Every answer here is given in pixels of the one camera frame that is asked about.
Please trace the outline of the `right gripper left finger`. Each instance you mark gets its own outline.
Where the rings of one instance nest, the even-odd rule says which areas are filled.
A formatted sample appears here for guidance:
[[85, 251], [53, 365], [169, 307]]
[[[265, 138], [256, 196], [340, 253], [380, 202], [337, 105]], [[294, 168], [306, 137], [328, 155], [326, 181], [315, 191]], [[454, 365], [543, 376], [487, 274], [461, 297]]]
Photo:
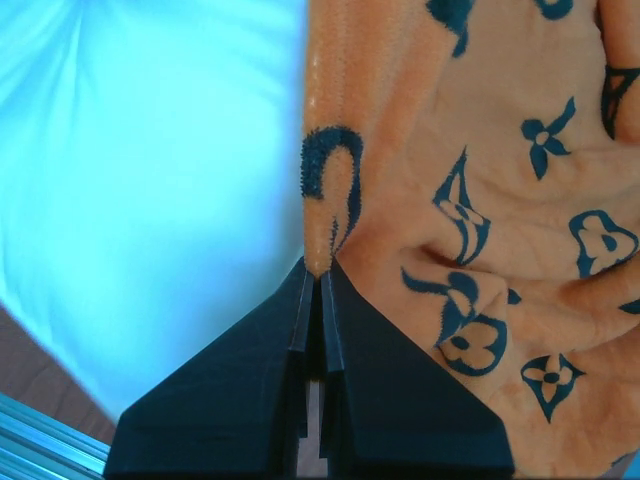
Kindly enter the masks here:
[[105, 474], [295, 474], [313, 288], [298, 261], [267, 300], [129, 407]]

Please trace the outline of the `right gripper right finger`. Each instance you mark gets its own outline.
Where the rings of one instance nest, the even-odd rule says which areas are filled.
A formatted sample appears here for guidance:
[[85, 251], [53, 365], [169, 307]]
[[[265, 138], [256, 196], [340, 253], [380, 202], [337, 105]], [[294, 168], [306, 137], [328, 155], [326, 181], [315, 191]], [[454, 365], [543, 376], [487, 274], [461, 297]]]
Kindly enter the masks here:
[[320, 292], [329, 474], [513, 474], [500, 418], [365, 300], [339, 264]]

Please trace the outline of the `orange black patterned pillowcase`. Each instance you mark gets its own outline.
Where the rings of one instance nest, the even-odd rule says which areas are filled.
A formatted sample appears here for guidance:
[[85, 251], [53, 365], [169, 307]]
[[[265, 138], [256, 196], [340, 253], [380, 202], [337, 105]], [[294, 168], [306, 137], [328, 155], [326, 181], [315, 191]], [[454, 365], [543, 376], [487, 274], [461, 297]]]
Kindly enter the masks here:
[[518, 477], [639, 448], [639, 5], [314, 1], [305, 261], [503, 421]]

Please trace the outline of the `cream white pillow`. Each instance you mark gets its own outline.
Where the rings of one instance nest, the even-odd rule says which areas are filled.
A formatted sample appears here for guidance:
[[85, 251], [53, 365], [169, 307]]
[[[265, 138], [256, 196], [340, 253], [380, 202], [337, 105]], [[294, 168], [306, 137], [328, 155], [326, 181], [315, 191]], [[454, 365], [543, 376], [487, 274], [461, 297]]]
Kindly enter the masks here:
[[301, 256], [307, 15], [1, 5], [1, 302], [112, 419]]

